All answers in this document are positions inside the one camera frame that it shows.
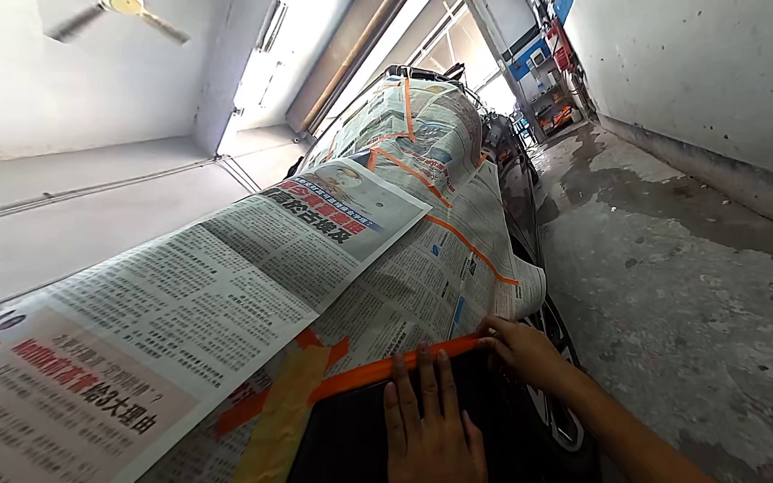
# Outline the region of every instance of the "masking tape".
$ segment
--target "masking tape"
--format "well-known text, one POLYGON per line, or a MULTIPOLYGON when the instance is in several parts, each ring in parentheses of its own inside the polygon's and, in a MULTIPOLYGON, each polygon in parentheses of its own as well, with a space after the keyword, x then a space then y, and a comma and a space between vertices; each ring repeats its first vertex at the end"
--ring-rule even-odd
POLYGON ((318 346, 285 357, 233 483, 285 482, 312 409, 307 400, 324 378, 329 357, 330 348, 318 346))

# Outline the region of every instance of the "hand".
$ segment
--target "hand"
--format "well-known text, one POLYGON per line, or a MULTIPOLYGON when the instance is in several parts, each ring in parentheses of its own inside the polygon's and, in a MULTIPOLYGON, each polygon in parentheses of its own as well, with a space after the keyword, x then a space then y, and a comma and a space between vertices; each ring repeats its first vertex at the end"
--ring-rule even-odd
POLYGON ((487 483, 482 432, 470 421, 467 411, 459 419, 449 357, 445 351, 437 353, 442 414, 428 344, 420 343, 416 347, 416 361, 424 419, 419 419, 416 396, 401 354, 392 357, 395 382, 389 382, 384 389, 386 444, 389 448, 386 468, 390 483, 487 483))
POLYGON ((565 360, 543 332, 527 324, 488 315, 482 320, 477 347, 493 350, 525 383, 554 395, 572 382, 576 367, 565 360), (489 329, 497 331, 491 337, 489 329))

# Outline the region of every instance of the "ceiling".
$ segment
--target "ceiling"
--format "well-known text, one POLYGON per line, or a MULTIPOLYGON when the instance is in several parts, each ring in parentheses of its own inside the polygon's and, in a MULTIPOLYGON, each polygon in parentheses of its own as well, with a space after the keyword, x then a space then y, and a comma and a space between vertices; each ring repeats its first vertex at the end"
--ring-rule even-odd
POLYGON ((327 47, 350 0, 284 0, 288 6, 268 52, 253 51, 234 104, 234 131, 285 123, 285 113, 327 47))

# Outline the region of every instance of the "car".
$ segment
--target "car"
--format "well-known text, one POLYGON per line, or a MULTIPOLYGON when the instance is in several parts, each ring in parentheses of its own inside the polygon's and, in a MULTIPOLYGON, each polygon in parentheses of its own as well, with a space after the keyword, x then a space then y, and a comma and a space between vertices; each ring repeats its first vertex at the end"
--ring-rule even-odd
MULTIPOLYGON (((463 71, 461 64, 443 74, 393 65, 384 76, 400 73, 449 82, 459 85, 477 102, 483 151, 498 166, 513 253, 544 268, 535 216, 538 174, 510 118, 485 109, 478 95, 459 81, 463 71)), ((538 313, 521 323, 544 332, 564 358, 580 367, 577 351, 550 295, 538 313)), ((418 399, 414 372, 412 383, 418 399)), ((506 369, 492 368, 485 352, 455 357, 453 372, 459 405, 467 409, 484 434, 488 481, 600 481, 597 443, 557 398, 517 381, 506 369)), ((386 481, 387 439, 382 408, 385 384, 383 381, 339 394, 313 407, 289 482, 386 481)))

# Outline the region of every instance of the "concrete floor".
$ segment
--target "concrete floor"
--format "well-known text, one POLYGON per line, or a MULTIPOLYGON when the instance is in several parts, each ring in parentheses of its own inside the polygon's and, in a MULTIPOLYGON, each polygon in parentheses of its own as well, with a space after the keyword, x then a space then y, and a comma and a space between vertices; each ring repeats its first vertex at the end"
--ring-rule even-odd
POLYGON ((706 474, 773 482, 773 222, 594 125, 533 163, 589 374, 706 474))

